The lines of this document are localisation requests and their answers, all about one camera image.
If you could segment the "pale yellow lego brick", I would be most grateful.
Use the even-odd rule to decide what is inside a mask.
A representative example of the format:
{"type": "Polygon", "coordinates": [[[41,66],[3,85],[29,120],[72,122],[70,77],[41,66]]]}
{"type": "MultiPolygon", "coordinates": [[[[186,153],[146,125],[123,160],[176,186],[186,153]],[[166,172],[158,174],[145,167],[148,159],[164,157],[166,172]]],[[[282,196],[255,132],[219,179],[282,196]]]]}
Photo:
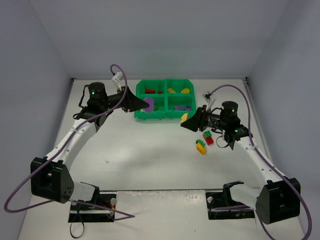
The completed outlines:
{"type": "Polygon", "coordinates": [[[181,116],[180,122],[181,122],[181,123],[185,122],[185,121],[188,119],[188,115],[189,115],[188,113],[183,114],[183,115],[181,116]]]}

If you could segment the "green square lego brick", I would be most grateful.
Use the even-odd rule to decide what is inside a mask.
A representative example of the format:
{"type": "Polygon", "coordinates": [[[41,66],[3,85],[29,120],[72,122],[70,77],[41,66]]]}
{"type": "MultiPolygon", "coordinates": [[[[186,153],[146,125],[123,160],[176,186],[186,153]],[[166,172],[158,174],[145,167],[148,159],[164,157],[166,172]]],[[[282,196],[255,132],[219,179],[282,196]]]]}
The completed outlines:
{"type": "Polygon", "coordinates": [[[211,132],[208,130],[208,131],[204,131],[203,134],[202,134],[203,138],[204,139],[207,139],[207,138],[211,138],[212,137],[212,134],[211,132]]]}

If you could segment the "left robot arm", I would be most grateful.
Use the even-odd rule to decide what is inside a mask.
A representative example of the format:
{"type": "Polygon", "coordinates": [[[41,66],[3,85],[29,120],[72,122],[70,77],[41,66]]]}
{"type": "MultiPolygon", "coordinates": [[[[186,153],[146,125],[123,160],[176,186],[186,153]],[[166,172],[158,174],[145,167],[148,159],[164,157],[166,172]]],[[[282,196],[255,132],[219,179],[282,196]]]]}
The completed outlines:
{"type": "Polygon", "coordinates": [[[150,103],[135,96],[125,86],[113,95],[107,95],[102,82],[88,84],[85,88],[89,99],[75,115],[72,128],[50,153],[43,158],[34,158],[30,164],[31,193],[34,196],[62,204],[68,201],[96,202],[99,187],[73,181],[70,169],[74,160],[114,110],[131,113],[150,107],[150,103]]]}

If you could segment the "purple curved lego brick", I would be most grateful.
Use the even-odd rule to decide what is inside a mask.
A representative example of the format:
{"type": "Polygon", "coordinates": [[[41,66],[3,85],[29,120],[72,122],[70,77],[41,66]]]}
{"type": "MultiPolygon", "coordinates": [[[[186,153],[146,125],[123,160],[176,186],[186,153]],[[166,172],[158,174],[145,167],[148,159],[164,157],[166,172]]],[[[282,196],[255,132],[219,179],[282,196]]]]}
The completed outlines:
{"type": "Polygon", "coordinates": [[[185,107],[183,105],[176,105],[173,109],[175,111],[184,111],[185,107]]]}

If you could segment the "yellow curved lego brick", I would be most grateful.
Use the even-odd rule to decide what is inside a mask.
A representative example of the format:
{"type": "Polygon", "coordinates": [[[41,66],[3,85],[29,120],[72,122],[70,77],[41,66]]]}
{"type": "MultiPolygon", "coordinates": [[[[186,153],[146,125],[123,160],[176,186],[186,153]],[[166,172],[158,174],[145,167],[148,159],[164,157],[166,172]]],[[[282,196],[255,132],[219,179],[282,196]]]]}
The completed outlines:
{"type": "Polygon", "coordinates": [[[201,144],[197,144],[196,149],[202,155],[205,155],[207,153],[206,148],[204,146],[202,146],[201,144]]]}

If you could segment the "purple flower lego brick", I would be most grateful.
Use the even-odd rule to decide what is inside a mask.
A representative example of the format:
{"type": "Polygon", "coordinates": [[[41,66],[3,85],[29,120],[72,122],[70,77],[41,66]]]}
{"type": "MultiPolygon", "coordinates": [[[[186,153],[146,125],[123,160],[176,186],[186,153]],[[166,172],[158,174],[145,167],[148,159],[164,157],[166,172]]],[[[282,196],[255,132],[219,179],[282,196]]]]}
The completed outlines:
{"type": "Polygon", "coordinates": [[[152,113],[154,111],[155,101],[152,97],[145,97],[144,102],[148,103],[148,107],[144,108],[146,113],[152,113]]]}

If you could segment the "green four-compartment bin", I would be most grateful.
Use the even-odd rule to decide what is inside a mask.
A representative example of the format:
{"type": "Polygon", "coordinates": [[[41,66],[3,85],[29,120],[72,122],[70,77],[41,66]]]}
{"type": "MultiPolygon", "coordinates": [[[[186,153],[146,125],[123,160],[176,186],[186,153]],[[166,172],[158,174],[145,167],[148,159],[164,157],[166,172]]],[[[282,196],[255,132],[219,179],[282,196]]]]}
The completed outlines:
{"type": "Polygon", "coordinates": [[[154,99],[154,107],[159,106],[158,111],[153,110],[151,113],[136,111],[134,118],[139,120],[179,119],[185,113],[193,116],[197,109],[194,86],[189,79],[143,79],[136,85],[136,96],[142,100],[151,97],[154,99]],[[176,93],[169,93],[168,88],[174,89],[176,93]],[[181,93],[184,88],[190,89],[190,93],[181,93]],[[153,89],[155,93],[146,94],[145,89],[153,89]],[[184,106],[185,110],[174,110],[175,106],[180,105],[184,106]],[[187,111],[186,106],[191,106],[192,111],[187,111]]]}

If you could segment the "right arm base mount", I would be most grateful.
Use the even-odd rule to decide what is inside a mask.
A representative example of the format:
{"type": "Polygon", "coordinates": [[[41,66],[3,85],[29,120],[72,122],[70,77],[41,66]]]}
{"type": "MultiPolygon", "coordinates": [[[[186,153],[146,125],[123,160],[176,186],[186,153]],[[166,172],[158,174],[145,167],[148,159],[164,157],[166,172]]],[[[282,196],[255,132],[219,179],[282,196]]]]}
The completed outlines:
{"type": "Polygon", "coordinates": [[[221,191],[205,192],[209,220],[243,220],[255,218],[255,213],[251,208],[231,198],[230,188],[243,184],[242,181],[234,181],[224,184],[221,191]]]}

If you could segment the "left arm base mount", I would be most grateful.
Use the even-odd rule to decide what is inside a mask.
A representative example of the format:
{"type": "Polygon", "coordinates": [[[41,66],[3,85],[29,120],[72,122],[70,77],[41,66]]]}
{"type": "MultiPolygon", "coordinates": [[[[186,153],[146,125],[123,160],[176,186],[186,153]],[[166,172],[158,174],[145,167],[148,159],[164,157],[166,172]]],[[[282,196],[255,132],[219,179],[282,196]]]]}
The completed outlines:
{"type": "MultiPolygon", "coordinates": [[[[95,205],[115,209],[117,194],[115,192],[101,192],[95,205]]],[[[69,209],[69,223],[113,223],[115,214],[107,209],[84,204],[71,205],[69,209]]]]}

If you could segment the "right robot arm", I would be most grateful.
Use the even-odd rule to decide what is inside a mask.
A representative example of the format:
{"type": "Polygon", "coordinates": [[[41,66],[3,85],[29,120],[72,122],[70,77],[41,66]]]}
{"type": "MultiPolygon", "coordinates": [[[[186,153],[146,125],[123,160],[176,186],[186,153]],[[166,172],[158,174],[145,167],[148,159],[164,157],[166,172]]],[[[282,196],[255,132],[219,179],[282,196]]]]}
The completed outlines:
{"type": "Polygon", "coordinates": [[[227,207],[240,204],[248,206],[267,225],[300,214],[300,199],[297,196],[301,192],[300,183],[296,178],[284,176],[264,154],[257,152],[253,135],[238,117],[236,102],[223,102],[219,114],[210,112],[203,105],[193,116],[184,114],[180,125],[193,132],[203,132],[206,128],[220,130],[227,146],[253,171],[259,184],[258,189],[242,181],[224,184],[222,193],[227,207]]]}

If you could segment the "red square lego brick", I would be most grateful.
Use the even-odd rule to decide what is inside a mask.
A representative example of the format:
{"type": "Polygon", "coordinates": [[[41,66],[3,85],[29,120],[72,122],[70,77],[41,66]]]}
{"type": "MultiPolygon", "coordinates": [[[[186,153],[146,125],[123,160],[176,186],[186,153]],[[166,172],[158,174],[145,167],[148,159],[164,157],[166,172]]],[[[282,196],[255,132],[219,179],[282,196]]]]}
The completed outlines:
{"type": "Polygon", "coordinates": [[[213,140],[213,138],[212,138],[211,136],[205,137],[204,140],[205,140],[205,142],[206,142],[206,144],[207,144],[208,146],[211,146],[211,145],[214,144],[214,140],[213,140]]]}

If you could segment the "orange lego brick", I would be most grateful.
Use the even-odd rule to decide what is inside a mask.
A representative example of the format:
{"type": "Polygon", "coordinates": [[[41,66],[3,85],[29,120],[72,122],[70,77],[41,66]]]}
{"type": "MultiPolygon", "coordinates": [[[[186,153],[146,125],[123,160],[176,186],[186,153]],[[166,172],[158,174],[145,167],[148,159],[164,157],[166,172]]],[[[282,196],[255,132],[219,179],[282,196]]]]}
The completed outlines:
{"type": "Polygon", "coordinates": [[[184,89],[181,90],[181,93],[182,94],[190,94],[191,90],[189,88],[184,88],[184,89]]]}

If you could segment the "dark green lego piece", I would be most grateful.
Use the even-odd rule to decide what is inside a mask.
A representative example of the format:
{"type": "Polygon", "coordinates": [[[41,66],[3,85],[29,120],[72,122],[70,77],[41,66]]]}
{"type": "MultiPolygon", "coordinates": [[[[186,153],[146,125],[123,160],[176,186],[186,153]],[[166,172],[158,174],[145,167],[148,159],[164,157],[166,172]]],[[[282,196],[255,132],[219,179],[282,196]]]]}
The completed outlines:
{"type": "Polygon", "coordinates": [[[205,147],[205,143],[202,141],[202,140],[200,140],[200,139],[197,139],[196,140],[196,144],[200,144],[202,147],[205,147]]]}

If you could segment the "yellow lego plate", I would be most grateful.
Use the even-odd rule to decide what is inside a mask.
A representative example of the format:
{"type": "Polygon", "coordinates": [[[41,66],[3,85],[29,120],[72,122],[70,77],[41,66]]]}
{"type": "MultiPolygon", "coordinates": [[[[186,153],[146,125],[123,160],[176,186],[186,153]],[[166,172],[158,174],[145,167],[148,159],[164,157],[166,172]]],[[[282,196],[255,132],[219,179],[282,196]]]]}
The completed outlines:
{"type": "Polygon", "coordinates": [[[171,93],[171,94],[176,93],[176,91],[175,91],[173,88],[171,88],[171,87],[169,87],[169,88],[167,89],[167,92],[168,92],[168,93],[171,93]]]}

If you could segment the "red arch lego brick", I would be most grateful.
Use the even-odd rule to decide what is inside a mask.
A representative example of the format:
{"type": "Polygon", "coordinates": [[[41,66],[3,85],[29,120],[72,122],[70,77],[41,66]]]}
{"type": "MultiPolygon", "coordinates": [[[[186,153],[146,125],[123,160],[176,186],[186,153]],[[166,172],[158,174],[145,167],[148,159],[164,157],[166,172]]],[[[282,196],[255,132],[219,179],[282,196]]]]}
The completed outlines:
{"type": "Polygon", "coordinates": [[[146,93],[146,94],[155,94],[156,91],[155,91],[154,89],[146,88],[146,89],[145,89],[145,93],[146,93]]]}

